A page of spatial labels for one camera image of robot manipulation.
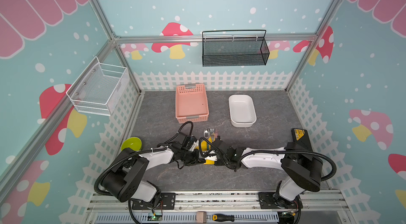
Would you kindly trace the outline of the yellow paper napkin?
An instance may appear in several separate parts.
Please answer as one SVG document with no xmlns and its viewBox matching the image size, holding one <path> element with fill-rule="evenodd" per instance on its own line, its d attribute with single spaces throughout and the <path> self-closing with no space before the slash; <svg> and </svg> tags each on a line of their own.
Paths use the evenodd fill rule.
<svg viewBox="0 0 406 224">
<path fill-rule="evenodd" d="M 199 158 L 205 161 L 205 165 L 215 165 L 215 162 L 217 161 L 213 142 L 212 137 L 201 137 L 197 142 L 196 149 L 199 151 Z"/>
</svg>

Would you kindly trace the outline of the spoon with teal handle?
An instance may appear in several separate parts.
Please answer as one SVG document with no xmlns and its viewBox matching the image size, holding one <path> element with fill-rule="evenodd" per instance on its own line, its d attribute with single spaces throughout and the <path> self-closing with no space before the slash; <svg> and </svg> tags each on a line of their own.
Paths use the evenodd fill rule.
<svg viewBox="0 0 406 224">
<path fill-rule="evenodd" d="M 209 130 L 209 129 L 204 129 L 203 137 L 204 137 L 205 139 L 209 139 L 210 136 L 211 136 L 210 130 Z"/>
</svg>

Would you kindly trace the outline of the fork with teal handle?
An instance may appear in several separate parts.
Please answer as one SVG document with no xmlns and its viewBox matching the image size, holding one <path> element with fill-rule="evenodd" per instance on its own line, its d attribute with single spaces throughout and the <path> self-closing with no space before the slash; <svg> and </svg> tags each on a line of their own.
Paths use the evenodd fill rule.
<svg viewBox="0 0 406 224">
<path fill-rule="evenodd" d="M 210 128 L 209 133 L 210 133 L 210 139 L 213 142 L 215 140 L 215 138 L 216 138 L 215 128 Z"/>
</svg>

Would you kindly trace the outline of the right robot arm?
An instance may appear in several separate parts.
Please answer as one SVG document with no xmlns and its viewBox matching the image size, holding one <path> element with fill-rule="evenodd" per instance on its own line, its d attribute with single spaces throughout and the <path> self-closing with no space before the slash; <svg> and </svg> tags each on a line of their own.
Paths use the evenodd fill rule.
<svg viewBox="0 0 406 224">
<path fill-rule="evenodd" d="M 217 157 L 217 162 L 228 169 L 269 168 L 282 170 L 287 177 L 278 182 L 275 193 L 260 196 L 270 207 L 300 209 L 300 195 L 305 191 L 320 191 L 321 182 L 337 172 L 336 163 L 329 157 L 309 151 L 295 142 L 278 149 L 233 148 L 221 140 L 208 143 L 204 158 Z"/>
</svg>

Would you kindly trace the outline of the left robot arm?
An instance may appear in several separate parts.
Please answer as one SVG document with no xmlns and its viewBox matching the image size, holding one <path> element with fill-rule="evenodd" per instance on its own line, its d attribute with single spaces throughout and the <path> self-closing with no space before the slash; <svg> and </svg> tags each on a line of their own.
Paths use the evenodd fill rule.
<svg viewBox="0 0 406 224">
<path fill-rule="evenodd" d="M 182 169 L 206 162 L 197 149 L 198 140 L 194 136 L 183 135 L 181 138 L 183 142 L 175 141 L 174 136 L 149 150 L 133 151 L 125 148 L 96 179 L 94 191 L 100 195 L 113 196 L 120 202 L 138 200 L 158 204 L 161 190 L 143 180 L 147 170 L 170 163 L 176 163 Z"/>
</svg>

